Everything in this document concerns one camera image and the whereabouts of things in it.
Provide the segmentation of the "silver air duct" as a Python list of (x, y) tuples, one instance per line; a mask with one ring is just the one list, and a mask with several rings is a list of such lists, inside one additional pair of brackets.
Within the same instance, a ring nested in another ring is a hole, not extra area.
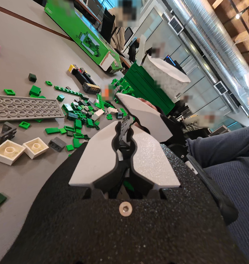
[(249, 114), (249, 65), (208, 1), (167, 1)]

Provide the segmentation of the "pile of loose green bricks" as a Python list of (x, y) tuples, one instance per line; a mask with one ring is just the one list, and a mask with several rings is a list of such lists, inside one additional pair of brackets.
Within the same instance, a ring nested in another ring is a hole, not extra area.
[[(4, 90), (4, 91), (6, 93), (5, 96), (15, 96), (15, 93), (12, 90)], [(45, 98), (42, 96), (38, 97), (36, 95), (30, 95), (30, 97), (31, 98)], [(62, 99), (63, 99), (63, 96), (59, 95), (56, 100), (58, 101), (58, 103), (60, 103), (60, 100), (62, 100)], [(72, 125), (70, 125), (70, 126), (65, 125), (62, 128), (59, 128), (59, 127), (45, 128), (45, 133), (47, 135), (54, 135), (54, 134), (63, 135), (63, 134), (66, 134), (69, 137), (73, 137), (73, 143), (67, 144), (65, 147), (67, 149), (67, 151), (70, 152), (70, 151), (73, 151), (74, 149), (76, 149), (78, 147), (82, 147), (81, 146), (82, 143), (80, 142), (80, 140), (84, 140), (86, 142), (90, 139), (90, 137), (87, 134), (82, 134), (81, 129), (82, 129), (83, 125), (86, 125), (87, 128), (95, 128), (96, 130), (100, 130), (99, 120), (95, 120), (95, 119), (93, 119), (93, 117), (91, 115), (89, 115), (89, 114), (93, 114), (94, 112), (87, 112), (87, 110), (91, 110), (92, 105), (88, 105), (88, 106), (85, 106), (84, 108), (81, 108), (81, 103), (79, 102), (79, 100), (74, 100), (72, 102), (72, 104), (63, 104), (62, 107), (60, 107), (60, 108), (64, 112), (64, 118), (61, 118), (61, 119), (64, 120), (66, 118), (67, 120), (73, 122)], [(19, 120), (19, 122), (20, 122), (19, 127), (23, 128), (23, 129), (28, 129), (31, 125), (30, 123), (26, 122), (26, 120), (23, 120), (23, 121)], [(25, 156), (28, 156), (28, 155), (24, 152), (20, 157), (24, 158)]]

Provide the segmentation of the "white air vent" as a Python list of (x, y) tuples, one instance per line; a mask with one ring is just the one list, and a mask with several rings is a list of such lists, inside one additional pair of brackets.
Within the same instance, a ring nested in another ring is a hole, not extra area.
[(180, 23), (180, 21), (175, 15), (170, 19), (168, 24), (177, 36), (184, 30), (183, 25)]
[(224, 95), (225, 93), (228, 92), (228, 88), (224, 85), (224, 83), (222, 81), (218, 81), (213, 86), (217, 90), (219, 95)]

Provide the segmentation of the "person's right hand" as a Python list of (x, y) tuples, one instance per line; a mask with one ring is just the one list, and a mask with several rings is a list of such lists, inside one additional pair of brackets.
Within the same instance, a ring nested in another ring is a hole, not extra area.
[(143, 103), (145, 103), (146, 105), (148, 105), (149, 107), (153, 108), (154, 110), (158, 111), (158, 109), (156, 108), (156, 106), (154, 106), (153, 104), (151, 104), (149, 101), (143, 99), (143, 98), (137, 98), (140, 101), (142, 101)]

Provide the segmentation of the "wooden desk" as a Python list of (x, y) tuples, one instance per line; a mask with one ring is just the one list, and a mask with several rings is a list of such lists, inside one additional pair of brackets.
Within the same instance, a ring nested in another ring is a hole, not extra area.
[(99, 18), (90, 10), (90, 8), (81, 0), (74, 0), (74, 6), (79, 11), (83, 11), (84, 14), (89, 14), (90, 17), (92, 17), (93, 22), (98, 22), (99, 25), (102, 24), (102, 22), (99, 20)]

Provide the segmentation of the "black brick assembly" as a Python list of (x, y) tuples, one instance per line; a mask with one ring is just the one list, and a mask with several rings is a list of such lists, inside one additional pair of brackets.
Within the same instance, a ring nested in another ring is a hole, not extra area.
[(71, 64), (68, 71), (76, 77), (86, 93), (99, 94), (101, 92), (100, 87), (95, 84), (84, 68), (79, 68), (75, 64)]

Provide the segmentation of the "white brick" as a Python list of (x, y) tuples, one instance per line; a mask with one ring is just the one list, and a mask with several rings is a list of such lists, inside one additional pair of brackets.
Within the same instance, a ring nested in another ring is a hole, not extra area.
[(25, 151), (25, 147), (6, 140), (0, 145), (0, 162), (12, 165)]
[(25, 147), (25, 153), (31, 159), (38, 157), (49, 149), (49, 146), (45, 144), (44, 141), (39, 137), (23, 143), (23, 147)]

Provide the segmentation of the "person's clothed lap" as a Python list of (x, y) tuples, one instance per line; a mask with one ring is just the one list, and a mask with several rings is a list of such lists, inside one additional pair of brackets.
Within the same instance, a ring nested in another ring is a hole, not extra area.
[(249, 157), (210, 166), (205, 171), (238, 210), (238, 219), (228, 229), (249, 260)]

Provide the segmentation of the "grey desk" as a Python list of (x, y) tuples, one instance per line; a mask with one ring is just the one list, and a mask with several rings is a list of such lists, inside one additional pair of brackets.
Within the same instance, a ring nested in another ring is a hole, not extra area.
[[(70, 58), (61, 37), (0, 12), (0, 89), (25, 91), (29, 72), (58, 80)], [(129, 217), (120, 200), (104, 199), (68, 182), (82, 150), (48, 150), (14, 165), (0, 163), (0, 263), (179, 263), (166, 239), (168, 200), (131, 200)]]

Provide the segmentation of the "long green brick plate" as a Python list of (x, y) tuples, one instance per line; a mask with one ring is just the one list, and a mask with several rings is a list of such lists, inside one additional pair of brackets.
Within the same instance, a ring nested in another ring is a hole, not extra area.
[(75, 95), (75, 96), (79, 96), (82, 100), (89, 100), (89, 96), (87, 96), (85, 94), (82, 94), (80, 92), (75, 92), (75, 91), (70, 90), (68, 88), (63, 88), (63, 87), (59, 87), (59, 86), (54, 86), (54, 88), (57, 91), (61, 91), (61, 92), (64, 92), (64, 93)]

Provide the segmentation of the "small black studded brick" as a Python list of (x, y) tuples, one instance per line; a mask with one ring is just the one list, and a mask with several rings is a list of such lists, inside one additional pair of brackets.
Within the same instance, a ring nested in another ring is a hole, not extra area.
[(15, 126), (13, 126), (9, 122), (4, 122), (2, 131), (0, 134), (0, 145), (4, 143), (6, 140), (13, 139), (16, 132), (17, 132), (17, 128)]

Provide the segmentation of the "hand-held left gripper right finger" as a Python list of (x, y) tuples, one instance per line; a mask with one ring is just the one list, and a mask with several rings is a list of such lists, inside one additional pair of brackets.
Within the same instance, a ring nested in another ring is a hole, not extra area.
[(131, 156), (132, 172), (150, 189), (178, 188), (180, 182), (169, 163), (160, 143), (135, 125), (130, 126), (130, 146), (135, 145)]

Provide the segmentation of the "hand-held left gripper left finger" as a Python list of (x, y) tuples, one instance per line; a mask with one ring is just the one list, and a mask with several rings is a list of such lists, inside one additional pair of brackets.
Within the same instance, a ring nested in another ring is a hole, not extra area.
[(84, 151), (69, 180), (70, 186), (112, 188), (117, 183), (115, 175), (120, 147), (120, 122), (114, 121), (99, 130), (83, 144)]

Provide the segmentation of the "plain grey brick plate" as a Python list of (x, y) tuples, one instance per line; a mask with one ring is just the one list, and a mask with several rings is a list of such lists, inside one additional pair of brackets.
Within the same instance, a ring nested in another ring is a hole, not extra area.
[(57, 100), (0, 95), (0, 122), (64, 118)]

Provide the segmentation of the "black studded plate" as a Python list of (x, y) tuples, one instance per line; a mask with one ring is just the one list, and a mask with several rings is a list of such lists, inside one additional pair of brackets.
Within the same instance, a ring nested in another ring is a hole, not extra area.
[(126, 117), (124, 117), (123, 121), (121, 122), (121, 133), (119, 136), (119, 143), (120, 146), (128, 146), (126, 141), (123, 140), (123, 136), (127, 133), (129, 127), (133, 123), (134, 119), (129, 114), (127, 114)]

